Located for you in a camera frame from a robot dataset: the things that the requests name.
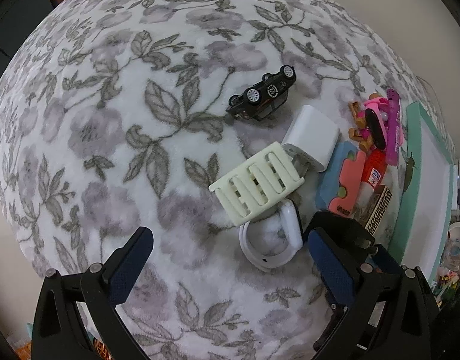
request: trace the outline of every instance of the beige wall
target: beige wall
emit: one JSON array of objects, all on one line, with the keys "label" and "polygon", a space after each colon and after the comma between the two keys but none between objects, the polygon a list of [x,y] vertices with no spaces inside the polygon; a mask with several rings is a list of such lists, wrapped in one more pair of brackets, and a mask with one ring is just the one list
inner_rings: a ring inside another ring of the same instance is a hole
[{"label": "beige wall", "polygon": [[435,89],[460,157],[460,28],[440,0],[336,0]]}]

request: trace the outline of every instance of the white power adapter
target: white power adapter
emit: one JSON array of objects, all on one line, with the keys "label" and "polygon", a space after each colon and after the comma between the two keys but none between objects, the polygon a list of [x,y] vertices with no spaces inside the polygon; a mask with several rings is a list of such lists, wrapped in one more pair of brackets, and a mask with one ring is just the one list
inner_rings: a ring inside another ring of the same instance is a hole
[{"label": "white power adapter", "polygon": [[304,105],[282,140],[285,152],[317,172],[327,169],[339,138],[339,128],[311,105]]}]

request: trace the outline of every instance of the blue gripper pad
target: blue gripper pad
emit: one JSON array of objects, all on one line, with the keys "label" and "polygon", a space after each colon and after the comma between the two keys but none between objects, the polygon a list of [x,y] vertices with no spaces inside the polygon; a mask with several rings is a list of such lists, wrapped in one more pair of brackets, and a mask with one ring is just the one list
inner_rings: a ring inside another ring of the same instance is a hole
[{"label": "blue gripper pad", "polygon": [[124,247],[116,249],[106,261],[102,278],[108,283],[108,300],[113,307],[128,298],[152,249],[152,231],[140,226]]},{"label": "blue gripper pad", "polygon": [[340,172],[348,153],[357,157],[358,149],[349,141],[339,142],[333,151],[327,170],[322,173],[315,195],[315,205],[319,210],[328,210],[330,202],[337,197],[340,187]]},{"label": "blue gripper pad", "polygon": [[307,245],[310,255],[336,302],[350,307],[356,295],[352,277],[315,230],[308,235]]}]

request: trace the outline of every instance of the glue stick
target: glue stick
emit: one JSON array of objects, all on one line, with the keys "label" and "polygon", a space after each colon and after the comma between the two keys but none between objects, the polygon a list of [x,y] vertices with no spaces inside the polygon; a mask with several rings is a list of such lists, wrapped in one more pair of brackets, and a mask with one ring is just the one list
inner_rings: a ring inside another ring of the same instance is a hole
[{"label": "glue stick", "polygon": [[387,171],[385,152],[375,149],[367,157],[361,175],[360,190],[357,199],[359,207],[365,207],[373,195],[373,190],[380,185],[382,178]]}]

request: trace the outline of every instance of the toy car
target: toy car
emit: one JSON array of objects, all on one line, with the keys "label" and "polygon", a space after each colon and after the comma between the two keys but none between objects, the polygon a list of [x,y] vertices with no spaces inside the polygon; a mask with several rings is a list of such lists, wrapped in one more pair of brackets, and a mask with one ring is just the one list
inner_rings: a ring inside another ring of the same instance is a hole
[{"label": "toy car", "polygon": [[288,64],[276,74],[265,73],[262,81],[229,98],[227,112],[237,119],[262,120],[287,101],[288,89],[296,79],[295,69]]}]

